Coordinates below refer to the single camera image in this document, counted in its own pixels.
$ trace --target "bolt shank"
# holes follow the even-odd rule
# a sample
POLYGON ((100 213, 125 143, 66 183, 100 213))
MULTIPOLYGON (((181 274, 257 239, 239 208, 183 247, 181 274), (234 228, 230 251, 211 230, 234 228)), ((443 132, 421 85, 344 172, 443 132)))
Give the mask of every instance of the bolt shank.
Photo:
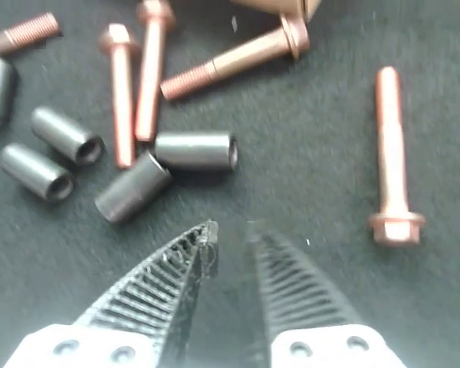
POLYGON ((289 52, 282 28, 268 32, 213 59, 217 79, 223 79, 289 52))
POLYGON ((156 135, 159 86, 162 78, 163 49, 166 42, 166 25, 164 22, 148 22, 145 42, 135 134, 138 140, 151 142, 156 135))
POLYGON ((119 167, 127 168, 133 165, 135 152, 130 52, 124 44, 111 50, 111 77, 116 161, 119 167))
POLYGON ((399 75, 391 67, 376 78, 380 211, 409 211, 399 75))

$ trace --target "bolt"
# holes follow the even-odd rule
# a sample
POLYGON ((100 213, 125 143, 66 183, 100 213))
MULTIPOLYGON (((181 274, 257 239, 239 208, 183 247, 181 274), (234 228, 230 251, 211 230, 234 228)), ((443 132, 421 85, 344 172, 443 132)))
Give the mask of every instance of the bolt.
POLYGON ((139 141, 153 142, 156 135, 166 32, 176 26, 176 17, 170 4, 165 0, 145 0, 136 10, 138 19, 146 25, 146 30, 135 135, 139 141))
POLYGON ((425 218, 409 211, 399 74, 384 67, 376 76, 380 212, 370 216, 375 241, 416 245, 425 218))
POLYGON ((126 26, 119 24, 107 26, 99 38, 99 45, 111 59, 114 149, 116 164, 125 169, 131 167, 135 160, 131 55, 140 52, 140 46, 126 26))
POLYGON ((51 13, 39 15, 0 31, 0 55, 24 48, 46 37, 58 35, 60 32, 60 25, 54 15, 51 13))
POLYGON ((160 86, 162 94, 167 100, 173 100, 288 52, 298 59, 299 54, 309 47, 303 18, 282 15, 281 27, 274 31, 163 81, 160 86))

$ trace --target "bolt head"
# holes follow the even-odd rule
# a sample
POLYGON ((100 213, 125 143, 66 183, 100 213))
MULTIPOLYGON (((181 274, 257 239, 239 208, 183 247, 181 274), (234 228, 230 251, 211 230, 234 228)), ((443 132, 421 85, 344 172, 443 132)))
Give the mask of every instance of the bolt head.
POLYGON ((409 247, 420 242, 420 229, 426 223, 424 216, 407 212, 375 214, 370 217, 375 242, 388 247, 409 247))
POLYGON ((138 4, 136 13, 142 23, 159 19, 169 30, 176 26, 176 16, 166 0, 145 0, 138 4))
POLYGON ((307 24, 302 17, 281 16, 281 27, 283 28, 291 54, 298 59, 303 51, 310 48, 307 24))
POLYGON ((99 37, 99 46, 102 52, 109 54, 112 47, 118 44, 126 45, 132 52, 140 50, 140 46, 125 25, 111 23, 99 37))

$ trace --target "bolt thread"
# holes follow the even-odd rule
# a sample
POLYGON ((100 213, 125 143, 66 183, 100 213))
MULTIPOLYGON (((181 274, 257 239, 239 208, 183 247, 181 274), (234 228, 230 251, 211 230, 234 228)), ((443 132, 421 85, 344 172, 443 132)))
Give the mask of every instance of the bolt thread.
POLYGON ((7 38, 15 46, 32 44, 60 32, 60 25, 51 13, 39 15, 5 30, 7 38))
POLYGON ((160 89, 167 100, 174 100, 211 84, 215 78, 215 65, 210 61, 163 81, 160 89))

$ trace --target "dark gray cloth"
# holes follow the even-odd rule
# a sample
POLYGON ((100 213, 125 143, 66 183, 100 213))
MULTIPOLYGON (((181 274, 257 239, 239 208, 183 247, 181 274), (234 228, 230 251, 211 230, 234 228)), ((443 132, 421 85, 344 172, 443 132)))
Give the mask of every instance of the dark gray cloth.
MULTIPOLYGON (((223 229, 221 274, 202 287, 189 366, 230 357, 227 365, 239 366, 253 350, 240 349, 245 336, 260 333, 257 297, 243 287, 251 262, 242 233, 223 237, 265 217, 304 246, 407 366, 460 367, 460 0, 324 0, 309 26, 312 48, 297 63, 284 57, 184 101, 163 101, 161 130, 235 131, 240 167, 225 179, 177 175, 146 211, 115 228, 93 201, 117 174, 109 60, 97 37, 118 21, 141 40, 135 4, 0 2, 0 29, 51 11, 64 31, 8 58, 21 83, 0 150, 21 142, 58 158, 31 132, 40 104, 107 143, 100 163, 74 170, 75 193, 58 206, 0 169, 0 365, 25 334, 71 323, 151 251, 211 217, 223 229), (406 250, 377 247, 366 224, 378 209, 373 82, 386 64, 402 76, 410 204, 428 221, 423 246, 406 250)), ((178 28, 168 37, 166 76, 278 25, 227 0, 173 7, 178 28)))

